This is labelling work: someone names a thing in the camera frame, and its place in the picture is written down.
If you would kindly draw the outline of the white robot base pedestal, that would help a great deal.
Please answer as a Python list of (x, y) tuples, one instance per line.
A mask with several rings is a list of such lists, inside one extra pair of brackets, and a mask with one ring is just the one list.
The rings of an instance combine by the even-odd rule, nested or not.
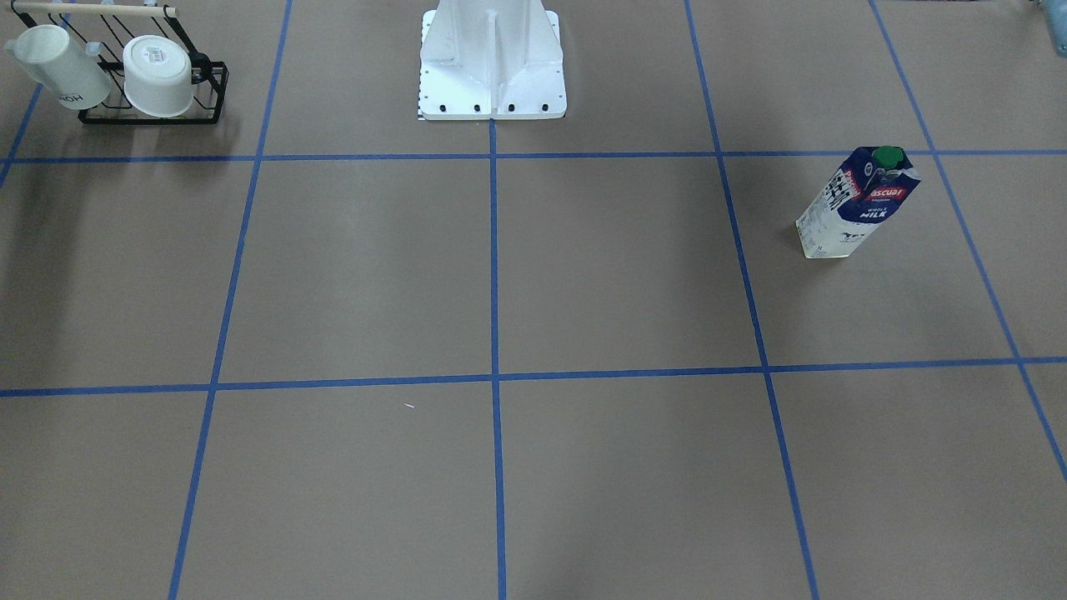
[(541, 1), (441, 1), (423, 13), (417, 115), (563, 119), (563, 40)]

